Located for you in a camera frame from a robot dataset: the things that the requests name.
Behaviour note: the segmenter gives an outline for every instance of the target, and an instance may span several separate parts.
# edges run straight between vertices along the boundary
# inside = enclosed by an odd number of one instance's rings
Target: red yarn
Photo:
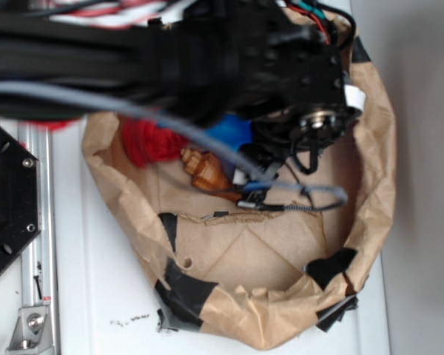
[[[187,145],[187,139],[154,122],[126,119],[122,140],[130,161],[139,168],[147,163],[174,160]]]

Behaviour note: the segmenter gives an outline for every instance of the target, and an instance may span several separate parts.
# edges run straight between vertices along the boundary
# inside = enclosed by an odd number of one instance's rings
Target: black tape
[[[176,235],[178,230],[178,216],[173,213],[160,213],[158,215],[163,222],[166,234],[168,234],[169,242],[171,243],[172,250],[176,251]]]
[[[357,309],[358,298],[353,294],[347,296],[342,302],[339,302],[332,307],[326,308],[317,313],[319,323],[316,325],[320,330],[328,332],[336,321],[341,322],[343,315],[347,311]]]
[[[325,290],[337,274],[347,270],[355,255],[357,255],[356,250],[343,248],[327,259],[311,261],[306,266],[306,273]]]
[[[368,63],[370,61],[369,54],[365,50],[360,37],[356,37],[352,50],[352,63]]]
[[[214,217],[223,217],[229,215],[228,212],[214,212]]]
[[[207,283],[183,274],[174,260],[168,262],[164,279],[170,291],[160,281],[155,286],[164,314],[164,318],[160,317],[163,328],[198,331],[202,326],[199,314],[217,283]]]

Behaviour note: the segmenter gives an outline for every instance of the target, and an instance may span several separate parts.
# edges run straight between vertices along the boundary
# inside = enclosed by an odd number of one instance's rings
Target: brown paper bag
[[[365,113],[324,152],[318,172],[300,176],[348,192],[348,205],[330,212],[250,212],[185,189],[168,179],[190,185],[182,162],[135,168],[118,116],[90,116],[84,156],[157,290],[164,324],[270,349],[361,290],[392,223],[395,117],[358,40],[349,69],[367,95]],[[283,167],[280,179],[289,178]],[[268,202],[277,201],[303,203],[270,190]],[[229,214],[207,218],[214,212]]]

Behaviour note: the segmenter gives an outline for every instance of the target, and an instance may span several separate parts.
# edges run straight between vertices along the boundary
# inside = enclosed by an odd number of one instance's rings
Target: blue object
[[[306,4],[302,0],[299,1],[298,5],[301,9],[309,11],[310,13],[314,13],[318,18],[320,18],[322,20],[324,20],[326,18],[326,15],[324,15],[324,13],[321,10],[315,8],[314,6]]]
[[[225,114],[218,124],[206,131],[206,134],[224,142],[236,152],[242,144],[252,142],[251,125],[250,121],[241,120],[236,115]]]

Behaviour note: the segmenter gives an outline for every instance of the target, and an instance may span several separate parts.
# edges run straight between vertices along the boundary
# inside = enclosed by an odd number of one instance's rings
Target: gray cable
[[[0,81],[0,95],[15,95],[34,98],[41,101],[52,101],[72,107],[80,107],[89,111],[112,111],[136,119],[152,119],[170,128],[172,131],[185,136],[194,143],[208,149],[210,152],[223,157],[239,166],[267,187],[302,191],[322,191],[334,195],[344,205],[347,194],[339,187],[331,186],[304,186],[301,183],[285,183],[272,180],[244,155],[232,151],[226,144],[216,141],[190,122],[168,113],[152,111],[145,106],[138,106],[128,100],[113,98],[106,95],[86,92],[79,89],[60,87],[53,84],[35,83],[30,81]]]

